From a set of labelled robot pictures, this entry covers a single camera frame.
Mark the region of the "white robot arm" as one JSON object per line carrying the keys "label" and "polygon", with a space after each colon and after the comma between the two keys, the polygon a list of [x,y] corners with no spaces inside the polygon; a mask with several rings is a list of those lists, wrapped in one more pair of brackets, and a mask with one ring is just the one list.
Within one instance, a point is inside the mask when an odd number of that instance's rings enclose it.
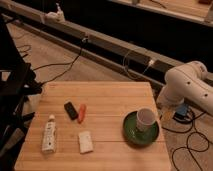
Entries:
{"label": "white robot arm", "polygon": [[204,82],[206,76],[207,68],[200,61],[191,61],[169,69],[157,103],[176,107],[187,98],[213,115],[213,87]]}

